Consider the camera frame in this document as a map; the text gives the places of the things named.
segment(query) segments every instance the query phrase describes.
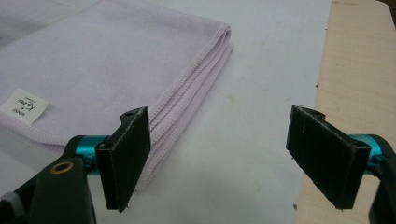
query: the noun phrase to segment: white tabletop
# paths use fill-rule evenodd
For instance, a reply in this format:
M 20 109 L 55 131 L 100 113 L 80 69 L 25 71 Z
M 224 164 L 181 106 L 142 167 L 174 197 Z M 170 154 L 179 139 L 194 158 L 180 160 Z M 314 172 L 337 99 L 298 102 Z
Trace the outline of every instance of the white tabletop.
M 95 2 L 1 1 L 0 47 Z M 290 107 L 314 105 L 331 1 L 150 2 L 228 22 L 235 48 L 130 209 L 106 210 L 89 178 L 98 223 L 293 223 L 302 171 L 285 149 Z M 0 127 L 0 195 L 57 156 Z

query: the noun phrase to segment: light wood surface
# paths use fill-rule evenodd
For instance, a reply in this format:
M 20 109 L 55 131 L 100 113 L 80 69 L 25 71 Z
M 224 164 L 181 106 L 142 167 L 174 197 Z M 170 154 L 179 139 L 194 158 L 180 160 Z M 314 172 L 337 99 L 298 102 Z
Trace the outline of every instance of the light wood surface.
M 396 33 L 389 7 L 334 0 L 315 109 L 345 133 L 375 133 L 396 148 Z M 352 210 L 336 210 L 304 175 L 295 223 L 369 223 L 379 181 L 365 175 Z

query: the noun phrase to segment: brass ring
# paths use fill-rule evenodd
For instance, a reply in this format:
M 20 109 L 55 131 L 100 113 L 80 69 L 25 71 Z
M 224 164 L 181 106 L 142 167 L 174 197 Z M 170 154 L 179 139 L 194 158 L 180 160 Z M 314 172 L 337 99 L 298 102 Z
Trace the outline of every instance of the brass ring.
M 66 173 L 71 170 L 74 166 L 74 163 L 71 161 L 63 161 L 60 162 L 50 168 L 50 172 L 54 175 L 60 175 Z

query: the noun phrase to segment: tag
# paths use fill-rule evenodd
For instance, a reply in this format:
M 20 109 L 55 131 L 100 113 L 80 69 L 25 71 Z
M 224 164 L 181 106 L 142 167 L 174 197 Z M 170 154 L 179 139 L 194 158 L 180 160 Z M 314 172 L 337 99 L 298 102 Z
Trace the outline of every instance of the tag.
M 20 89 L 14 91 L 2 105 L 0 111 L 32 125 L 46 110 L 48 102 Z

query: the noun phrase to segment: lavender towel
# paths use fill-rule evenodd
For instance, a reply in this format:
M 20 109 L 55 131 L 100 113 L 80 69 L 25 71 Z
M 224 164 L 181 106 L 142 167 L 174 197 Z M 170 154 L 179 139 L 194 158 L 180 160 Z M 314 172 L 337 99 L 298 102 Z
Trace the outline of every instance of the lavender towel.
M 32 125 L 0 124 L 43 147 L 109 135 L 148 105 L 150 181 L 231 54 L 230 27 L 135 1 L 102 1 L 0 49 L 0 104 L 16 89 L 49 102 Z

